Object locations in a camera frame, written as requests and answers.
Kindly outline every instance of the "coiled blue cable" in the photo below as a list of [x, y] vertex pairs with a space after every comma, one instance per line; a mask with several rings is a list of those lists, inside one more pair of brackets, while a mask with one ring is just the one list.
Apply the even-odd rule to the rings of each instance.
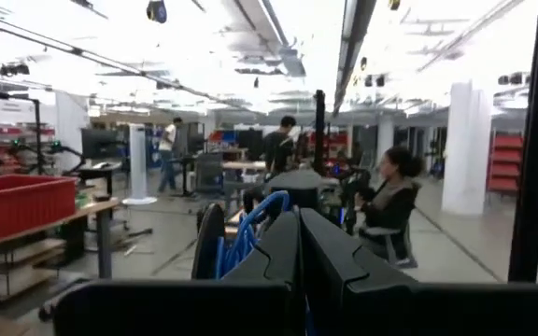
[[223, 275], [235, 268], [252, 252], [254, 245], [257, 244], [257, 239], [251, 226], [252, 220], [276, 200], [281, 200], [282, 211], [287, 211], [290, 208], [290, 195], [286, 191], [276, 191], [265, 198], [250, 214], [242, 219], [232, 246], [225, 248], [225, 241], [219, 238], [215, 263], [216, 279], [221, 279]]

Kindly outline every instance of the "stacked red bins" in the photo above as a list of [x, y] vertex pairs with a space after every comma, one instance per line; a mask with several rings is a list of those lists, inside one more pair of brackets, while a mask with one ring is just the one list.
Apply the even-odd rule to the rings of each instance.
[[72, 216], [75, 194], [73, 178], [0, 176], [0, 240]]

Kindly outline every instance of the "seated woman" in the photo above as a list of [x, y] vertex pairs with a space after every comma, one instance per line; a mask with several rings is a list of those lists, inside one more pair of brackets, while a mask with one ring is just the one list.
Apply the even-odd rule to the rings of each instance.
[[379, 163], [379, 173], [385, 182], [377, 190], [364, 189], [355, 196], [356, 209], [366, 217], [359, 236], [373, 253], [383, 259], [388, 258], [385, 238], [378, 232], [383, 229], [399, 231], [391, 235], [391, 240], [397, 258], [407, 258], [404, 232], [420, 188], [413, 177], [420, 174], [422, 168], [422, 160], [414, 158], [407, 148], [392, 147]]

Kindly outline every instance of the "dark hair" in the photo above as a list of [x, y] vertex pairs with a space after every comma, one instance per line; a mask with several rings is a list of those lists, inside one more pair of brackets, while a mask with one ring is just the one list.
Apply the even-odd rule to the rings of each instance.
[[406, 147], [395, 146], [385, 152], [389, 162], [398, 166], [400, 175], [406, 177], [416, 177], [423, 171], [423, 161], [421, 158], [413, 157]]
[[279, 122], [279, 126], [281, 127], [294, 127], [296, 126], [296, 119], [292, 116], [286, 116], [281, 119], [281, 122]]

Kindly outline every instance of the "white shirt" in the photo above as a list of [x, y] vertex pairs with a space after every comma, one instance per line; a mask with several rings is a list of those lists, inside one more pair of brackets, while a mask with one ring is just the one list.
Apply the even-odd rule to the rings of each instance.
[[171, 124], [165, 128], [165, 133], [159, 142], [159, 150], [172, 150], [174, 142], [176, 142], [176, 125]]

